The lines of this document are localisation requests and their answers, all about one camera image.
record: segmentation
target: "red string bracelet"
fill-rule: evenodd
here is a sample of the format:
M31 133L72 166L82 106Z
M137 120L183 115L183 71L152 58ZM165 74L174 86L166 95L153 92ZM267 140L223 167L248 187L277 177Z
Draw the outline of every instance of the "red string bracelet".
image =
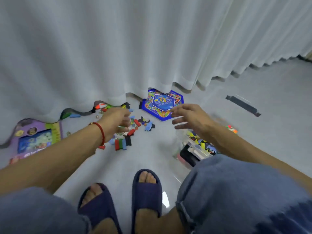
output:
M96 122L91 122L89 125L91 125L91 124L97 125L97 126L99 127L99 129L101 130L102 138L103 138L102 143L101 143L101 146L104 146L104 143L105 143L105 135L104 135L104 131L103 131L102 127L101 127L98 123L96 123Z

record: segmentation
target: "left hand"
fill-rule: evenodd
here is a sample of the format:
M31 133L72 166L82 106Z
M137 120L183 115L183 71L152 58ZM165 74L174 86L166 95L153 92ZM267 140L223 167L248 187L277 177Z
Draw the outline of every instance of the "left hand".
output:
M104 130L105 143L108 142L115 133L129 131L128 127L131 125L129 115L130 112L128 109L119 107L110 108L103 114L97 123L99 123Z

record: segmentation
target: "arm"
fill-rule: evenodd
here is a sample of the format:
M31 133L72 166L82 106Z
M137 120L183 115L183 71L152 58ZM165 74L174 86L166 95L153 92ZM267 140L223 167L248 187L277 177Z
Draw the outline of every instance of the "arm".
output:
M105 142L116 132L128 131L130 112L127 109L111 108L98 121L105 134ZM0 194L37 186L54 193L76 169L102 143L102 134L97 125L89 125L71 136L39 151L18 163L0 170Z
M195 104L182 104L172 109L172 117L179 117L172 121L172 124L187 122L175 126L176 129L193 129L201 138L211 142L221 153L246 162L269 165L280 170L300 183L312 194L312 179L299 172L288 164L263 152L251 145L235 133L229 131L218 123L214 122Z

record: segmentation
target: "hand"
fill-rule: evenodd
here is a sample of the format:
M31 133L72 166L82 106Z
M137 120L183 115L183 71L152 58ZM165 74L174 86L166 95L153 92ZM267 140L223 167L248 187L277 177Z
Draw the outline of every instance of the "hand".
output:
M103 114L97 123L99 123L104 130L105 143L108 142L115 133L129 131L129 115L130 112L128 109L119 107L110 108Z
M205 140L209 139L209 126L215 124L197 104L180 104L173 107L171 109L171 117L180 117L172 121L173 125L187 122L176 125L175 129L192 129L200 138Z

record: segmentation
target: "foot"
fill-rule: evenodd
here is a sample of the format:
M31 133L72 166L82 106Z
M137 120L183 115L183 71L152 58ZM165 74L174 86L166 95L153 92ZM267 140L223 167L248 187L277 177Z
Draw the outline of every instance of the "foot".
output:
M155 177L148 173L147 171L143 171L140 174L139 182L146 183L156 183ZM158 232L158 228L151 228L151 224L157 227L157 212L152 209L142 208L139 209L135 214L135 233L155 233Z
M81 207L89 203L92 199L94 199L96 196L101 194L103 191L101 187L98 184L92 184L90 186L90 189L85 194L85 197L81 203ZM96 227L93 229L92 233L111 233L111 234L117 234L117 228L114 223L114 221L108 217L103 219Z

